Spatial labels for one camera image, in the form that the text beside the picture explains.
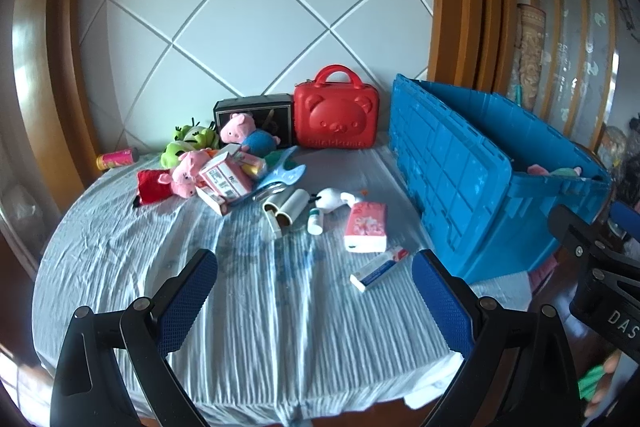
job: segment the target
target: wrinkled fabric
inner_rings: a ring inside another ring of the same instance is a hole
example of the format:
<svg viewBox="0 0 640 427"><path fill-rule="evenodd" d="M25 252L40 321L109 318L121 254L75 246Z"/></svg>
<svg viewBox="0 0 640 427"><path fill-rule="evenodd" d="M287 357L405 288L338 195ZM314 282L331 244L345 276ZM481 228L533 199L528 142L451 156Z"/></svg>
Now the wrinkled fabric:
<svg viewBox="0 0 640 427"><path fill-rule="evenodd" d="M389 245L415 252L430 240L385 147L301 152L299 186L367 191L388 205ZM293 425L364 410L377 401L438 396L461 362L447 348L411 278L411 259L361 294L349 275L376 254L346 252L349 208L325 216L324 233L306 233L301 216L272 241L260 206L225 217L199 198L131 208L136 172L157 156L103 175L66 213L42 260L33 299L33 336L54 371L73 311L124 309L152 296L198 248L215 252L218 280L182 348L168 361L212 425ZM526 273L474 285L509 308L530 301ZM150 414L129 359L116 352L136 408Z"/></svg>

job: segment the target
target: peppa pig plush toy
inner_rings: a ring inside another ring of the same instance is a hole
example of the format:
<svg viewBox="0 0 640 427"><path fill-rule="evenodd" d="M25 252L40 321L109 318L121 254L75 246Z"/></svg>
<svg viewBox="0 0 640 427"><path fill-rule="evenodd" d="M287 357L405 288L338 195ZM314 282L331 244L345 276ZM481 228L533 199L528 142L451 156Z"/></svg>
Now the peppa pig plush toy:
<svg viewBox="0 0 640 427"><path fill-rule="evenodd" d="M243 151L260 158L276 150L280 143L277 136L256 129L254 119L245 112L231 115L231 120L220 130L220 139L224 143L239 143Z"/></svg>
<svg viewBox="0 0 640 427"><path fill-rule="evenodd" d="M172 180L177 184L196 182L198 172L200 172L204 164L211 159L211 152L211 149L201 149L180 155L178 157L180 163L171 173Z"/></svg>
<svg viewBox="0 0 640 427"><path fill-rule="evenodd" d="M196 177L200 168L209 161L211 149L183 153L180 164L173 170L156 169L138 172L138 193L133 207L157 203L173 195L191 198L196 193Z"/></svg>

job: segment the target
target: pink cardboard box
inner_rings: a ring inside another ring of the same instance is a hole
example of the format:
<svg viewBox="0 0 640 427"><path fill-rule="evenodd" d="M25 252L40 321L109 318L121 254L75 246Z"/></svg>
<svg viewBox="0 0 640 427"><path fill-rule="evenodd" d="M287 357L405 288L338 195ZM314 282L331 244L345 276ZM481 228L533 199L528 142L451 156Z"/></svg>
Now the pink cardboard box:
<svg viewBox="0 0 640 427"><path fill-rule="evenodd" d="M252 181L228 152L210 159L200 170L200 176L228 202L246 196L254 188Z"/></svg>
<svg viewBox="0 0 640 427"><path fill-rule="evenodd" d="M362 201L351 207L344 246L354 253L386 250L386 204Z"/></svg>

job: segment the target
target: pink can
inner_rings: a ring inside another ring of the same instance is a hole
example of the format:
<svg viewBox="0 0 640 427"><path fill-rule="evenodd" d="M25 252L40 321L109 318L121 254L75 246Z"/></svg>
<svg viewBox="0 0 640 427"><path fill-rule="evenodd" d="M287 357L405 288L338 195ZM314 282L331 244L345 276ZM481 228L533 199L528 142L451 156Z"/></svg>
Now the pink can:
<svg viewBox="0 0 640 427"><path fill-rule="evenodd" d="M95 159L95 164L101 171L113 169L114 167L124 167L125 165L133 165L140 159L138 149L124 149L122 151L101 154Z"/></svg>

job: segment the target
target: stuffed toy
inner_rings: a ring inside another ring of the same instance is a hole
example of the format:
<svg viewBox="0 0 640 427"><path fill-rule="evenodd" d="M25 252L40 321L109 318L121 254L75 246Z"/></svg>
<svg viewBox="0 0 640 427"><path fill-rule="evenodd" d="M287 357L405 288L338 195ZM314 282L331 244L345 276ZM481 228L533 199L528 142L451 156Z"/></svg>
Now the stuffed toy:
<svg viewBox="0 0 640 427"><path fill-rule="evenodd" d="M183 140L169 142L160 156L160 165L165 169L175 169L180 164L180 156L194 150L192 144Z"/></svg>
<svg viewBox="0 0 640 427"><path fill-rule="evenodd" d="M260 158L276 150L280 143L277 136L256 129L254 119L245 112L231 115L231 119L220 130L220 139L224 143L239 143L243 151Z"/></svg>
<svg viewBox="0 0 640 427"><path fill-rule="evenodd" d="M189 151L178 157L178 166L170 169L138 172L138 193L133 207L164 201L173 196L191 198L196 193L196 178L202 166L211 158L212 150Z"/></svg>
<svg viewBox="0 0 640 427"><path fill-rule="evenodd" d="M216 149L220 138L214 131L214 123L211 122L209 127L202 127L200 122L196 123L191 118L191 124L183 125L175 128L174 141L185 141L190 143L195 150L212 147Z"/></svg>
<svg viewBox="0 0 640 427"><path fill-rule="evenodd" d="M177 183L169 169L145 169L138 172L138 193L133 199L133 208L164 201L174 194L186 199L195 193L195 181L184 180Z"/></svg>
<svg viewBox="0 0 640 427"><path fill-rule="evenodd" d="M181 155L178 158L180 164L171 173L172 180L177 184L184 182L195 183L200 169L211 159L212 153L211 149L202 149Z"/></svg>

